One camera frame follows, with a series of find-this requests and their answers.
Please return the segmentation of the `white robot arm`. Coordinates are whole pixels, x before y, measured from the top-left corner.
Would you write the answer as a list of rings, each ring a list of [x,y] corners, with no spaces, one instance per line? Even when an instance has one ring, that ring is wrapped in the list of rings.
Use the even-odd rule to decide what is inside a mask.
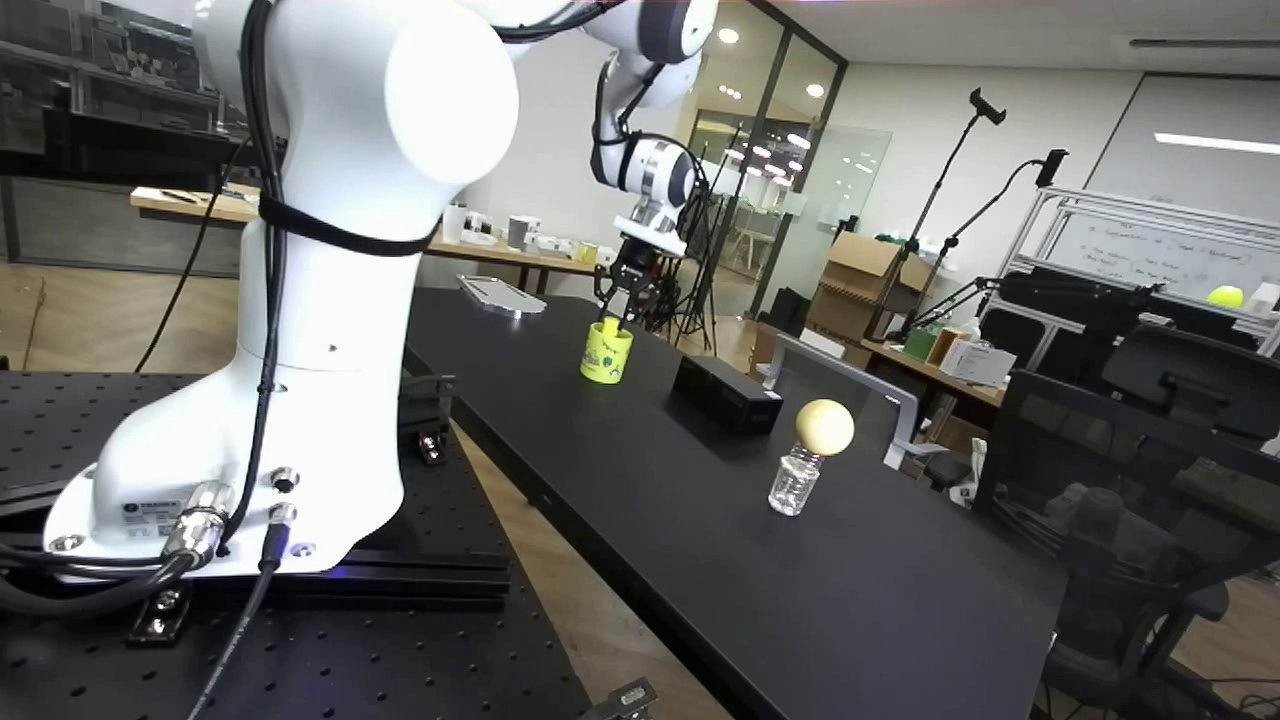
[[[720,0],[197,0],[209,82],[265,158],[223,367],[129,414],[50,509],[64,577],[338,567],[405,503],[401,357],[443,209],[519,124],[517,62],[559,33],[609,49],[592,178],[691,195],[691,153],[629,118],[685,94]]]

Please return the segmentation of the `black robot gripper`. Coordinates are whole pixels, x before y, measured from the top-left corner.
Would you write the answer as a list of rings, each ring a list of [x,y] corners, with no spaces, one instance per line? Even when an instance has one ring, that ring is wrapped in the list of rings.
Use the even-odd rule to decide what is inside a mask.
[[[609,269],[597,269],[592,296],[597,322],[614,317],[614,296],[625,288],[625,329],[644,329],[654,300],[673,285],[673,256],[648,242],[629,236]]]

